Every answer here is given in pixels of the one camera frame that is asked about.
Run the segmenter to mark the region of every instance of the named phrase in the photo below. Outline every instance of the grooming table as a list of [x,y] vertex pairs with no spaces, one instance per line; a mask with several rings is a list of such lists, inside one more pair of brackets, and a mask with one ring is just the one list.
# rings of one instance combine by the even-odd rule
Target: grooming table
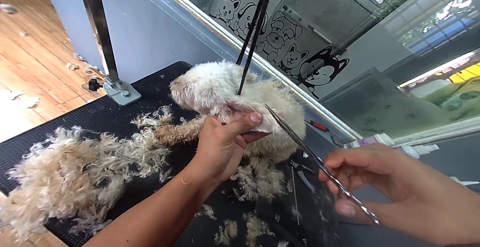
[[[8,179],[8,170],[22,161],[22,155],[28,153],[33,144],[44,141],[47,138],[47,134],[52,134],[57,127],[70,128],[81,126],[93,132],[109,132],[120,138],[130,138],[132,134],[139,132],[139,129],[134,124],[131,124],[130,121],[141,113],[153,112],[163,105],[172,105],[173,122],[175,124],[181,123],[180,117],[184,117],[186,120],[196,117],[197,113],[195,111],[181,109],[169,97],[170,82],[190,68],[191,66],[188,63],[177,62],[133,83],[135,89],[142,96],[135,103],[119,106],[110,97],[104,96],[0,143],[0,190],[8,194],[18,186],[15,180]],[[167,157],[167,161],[170,164],[169,167],[173,167],[172,176],[176,175],[189,163],[195,154],[196,146],[196,142],[192,142],[170,147],[172,152]],[[296,158],[297,163],[305,164],[314,171],[317,170],[315,165],[308,164],[308,159],[302,158],[301,152],[296,153],[294,158]],[[289,164],[286,161],[277,166],[278,169],[283,170],[285,182],[292,177]],[[291,207],[291,197],[289,201],[287,194],[274,200],[272,205],[262,200],[257,203],[238,201],[229,195],[232,188],[238,188],[236,182],[227,181],[221,184],[205,202],[213,208],[217,220],[212,220],[207,216],[194,218],[185,232],[178,238],[175,246],[215,246],[213,240],[215,233],[219,231],[219,226],[224,225],[226,219],[235,220],[238,224],[238,236],[231,241],[230,246],[245,246],[247,230],[246,222],[242,217],[243,213],[249,213],[253,210],[257,211],[258,216],[262,220],[270,224],[270,230],[276,234],[276,237],[258,237],[257,245],[276,247],[278,240],[285,238],[282,235],[290,233],[291,236],[297,238],[297,245],[306,241],[307,246],[338,246],[337,225],[333,215],[333,197],[327,191],[325,185],[316,179],[315,175],[308,175],[308,179],[315,186],[315,195],[312,195],[309,189],[302,183],[300,177],[295,175],[298,209],[303,215],[303,218],[300,219],[301,226],[297,226],[297,220],[293,221],[291,218],[289,208]],[[147,178],[136,177],[133,181],[126,184],[123,196],[115,204],[114,208],[109,211],[106,220],[120,216],[130,207],[153,194],[163,184],[159,183],[158,174]],[[71,219],[63,222],[59,222],[57,219],[50,219],[45,227],[70,247],[80,247],[90,239],[91,235],[68,233],[73,225]]]

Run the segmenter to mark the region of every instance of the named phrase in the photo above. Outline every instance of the cartoon cat sticker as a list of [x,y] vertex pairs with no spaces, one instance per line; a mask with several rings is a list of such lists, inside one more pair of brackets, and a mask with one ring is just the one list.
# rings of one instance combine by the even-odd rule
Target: cartoon cat sticker
[[215,18],[225,22],[227,27],[231,27],[233,26],[234,13],[239,6],[240,0],[223,0],[223,5],[218,9],[218,14],[215,15]]
[[339,60],[331,55],[332,49],[329,46],[317,52],[302,63],[300,74],[292,76],[305,85],[316,98],[315,87],[330,83],[350,62],[350,59]]

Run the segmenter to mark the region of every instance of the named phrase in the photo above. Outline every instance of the red-handled tool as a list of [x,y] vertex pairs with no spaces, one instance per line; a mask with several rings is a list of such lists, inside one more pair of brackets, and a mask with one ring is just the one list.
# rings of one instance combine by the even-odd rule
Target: red-handled tool
[[321,131],[323,131],[323,132],[330,132],[330,129],[328,129],[325,125],[322,125],[322,124],[320,124],[320,123],[318,123],[318,122],[316,122],[316,121],[312,121],[312,120],[307,121],[307,120],[305,120],[305,122],[313,125],[314,127],[316,127],[317,129],[319,129],[319,130],[321,130]]

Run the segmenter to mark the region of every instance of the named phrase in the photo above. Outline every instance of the white bottle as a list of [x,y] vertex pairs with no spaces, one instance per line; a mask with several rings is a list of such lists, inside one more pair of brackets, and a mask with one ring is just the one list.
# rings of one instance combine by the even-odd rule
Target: white bottle
[[344,149],[351,149],[351,148],[356,148],[360,146],[366,146],[366,145],[371,145],[371,144],[385,144],[387,146],[393,146],[395,143],[393,140],[385,133],[383,134],[375,134],[371,137],[355,140],[349,143],[345,143],[343,145]]
[[420,145],[420,146],[399,146],[394,147],[405,154],[412,156],[413,158],[420,159],[420,155],[427,154],[439,149],[437,145]]

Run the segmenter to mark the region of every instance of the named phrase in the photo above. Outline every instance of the cartoon dog sticker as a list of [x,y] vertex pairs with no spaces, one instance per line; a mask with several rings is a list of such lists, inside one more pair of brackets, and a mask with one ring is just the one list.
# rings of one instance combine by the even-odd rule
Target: cartoon dog sticker
[[275,61],[285,42],[297,39],[302,34],[303,28],[286,18],[282,11],[277,11],[273,15],[270,26],[272,30],[257,44],[257,52],[265,52],[268,61]]
[[308,50],[297,51],[297,44],[291,44],[287,53],[283,56],[282,61],[278,64],[280,68],[286,72],[287,76],[291,75],[291,70],[296,68],[300,62],[308,56]]
[[[248,28],[254,18],[255,10],[257,5],[255,3],[247,3],[240,11],[237,13],[238,21],[233,24],[233,34],[240,37],[242,40],[247,38]],[[263,18],[263,23],[261,24],[260,35],[265,34],[267,30],[267,21],[268,14],[265,14]]]
[[292,76],[305,85],[318,98],[314,91],[316,86],[330,83],[350,62],[350,59],[339,60],[331,55],[332,47],[326,47],[306,60],[300,66],[300,74]]
[[223,0],[223,6],[218,9],[218,14],[215,15],[215,18],[225,22],[227,27],[231,27],[234,13],[239,6],[240,0]]

